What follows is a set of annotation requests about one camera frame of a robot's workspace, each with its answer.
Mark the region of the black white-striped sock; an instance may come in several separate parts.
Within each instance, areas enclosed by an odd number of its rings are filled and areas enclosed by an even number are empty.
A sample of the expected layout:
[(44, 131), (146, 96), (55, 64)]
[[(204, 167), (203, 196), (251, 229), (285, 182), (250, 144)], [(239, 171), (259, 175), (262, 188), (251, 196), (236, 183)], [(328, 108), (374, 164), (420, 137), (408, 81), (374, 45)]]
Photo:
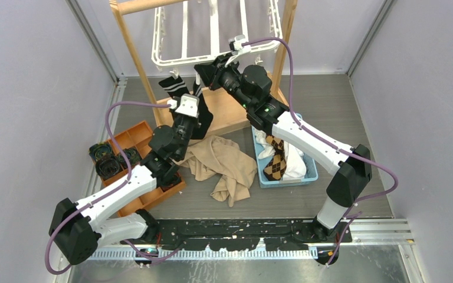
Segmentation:
[(168, 101), (171, 101), (171, 109), (177, 108), (180, 105), (181, 97), (184, 94), (190, 94), (189, 89), (183, 79), (178, 77), (170, 76), (159, 81), (159, 85), (168, 94), (168, 98), (165, 103), (159, 104), (160, 108), (164, 108), (164, 105), (168, 105)]
[(197, 98), (199, 98), (198, 127), (193, 130), (191, 139), (202, 140), (206, 136), (211, 126), (214, 115), (209, 111), (209, 108), (206, 105), (199, 77), (196, 77), (193, 84), (193, 94), (197, 96)]

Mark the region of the white plastic clip hanger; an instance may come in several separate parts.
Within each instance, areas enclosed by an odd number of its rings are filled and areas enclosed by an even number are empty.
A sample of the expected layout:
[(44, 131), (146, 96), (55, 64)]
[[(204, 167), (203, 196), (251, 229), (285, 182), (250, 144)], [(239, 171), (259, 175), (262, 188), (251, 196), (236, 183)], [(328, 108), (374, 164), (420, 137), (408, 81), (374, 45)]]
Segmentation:
[(159, 71), (210, 62), (229, 39), (282, 38), (278, 1), (184, 1), (155, 8), (151, 60)]

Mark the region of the brown argyle sock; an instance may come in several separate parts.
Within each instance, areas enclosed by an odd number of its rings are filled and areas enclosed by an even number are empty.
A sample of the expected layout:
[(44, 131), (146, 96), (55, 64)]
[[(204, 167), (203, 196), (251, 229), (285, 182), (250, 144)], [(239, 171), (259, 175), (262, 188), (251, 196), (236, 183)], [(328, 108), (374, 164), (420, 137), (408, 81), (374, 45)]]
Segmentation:
[(269, 181), (280, 181), (283, 178), (287, 168), (284, 141), (272, 135), (267, 136), (265, 141), (273, 147), (274, 156), (264, 168), (264, 176)]

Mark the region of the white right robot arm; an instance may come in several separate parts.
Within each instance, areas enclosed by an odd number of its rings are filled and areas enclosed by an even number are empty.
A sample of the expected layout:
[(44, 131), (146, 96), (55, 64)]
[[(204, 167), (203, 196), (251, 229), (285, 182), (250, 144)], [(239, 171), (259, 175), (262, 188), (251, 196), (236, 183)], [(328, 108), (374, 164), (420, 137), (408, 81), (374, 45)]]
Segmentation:
[(319, 241), (331, 240), (372, 178), (371, 165), (363, 161), (370, 157), (370, 150), (332, 139), (291, 113), (271, 95), (272, 81), (262, 66), (249, 65), (241, 73), (237, 64), (209, 63), (197, 64), (194, 70), (210, 90), (224, 89), (245, 108), (252, 126), (295, 146), (332, 175), (327, 198), (310, 227)]

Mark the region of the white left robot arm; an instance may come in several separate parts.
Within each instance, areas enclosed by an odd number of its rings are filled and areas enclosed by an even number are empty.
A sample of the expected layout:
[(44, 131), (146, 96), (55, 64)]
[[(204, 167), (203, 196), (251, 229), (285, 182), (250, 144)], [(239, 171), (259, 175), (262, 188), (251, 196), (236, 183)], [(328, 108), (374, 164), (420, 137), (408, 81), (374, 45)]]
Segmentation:
[(84, 199), (73, 202), (65, 198), (58, 202), (48, 244), (55, 244), (70, 265), (78, 265), (97, 248), (112, 243), (129, 239), (152, 243), (159, 233), (159, 224), (146, 209), (114, 219), (111, 215), (141, 195), (180, 182), (176, 162), (184, 158), (199, 125), (197, 117), (176, 114), (171, 126), (155, 128), (149, 142), (151, 151), (130, 174)]

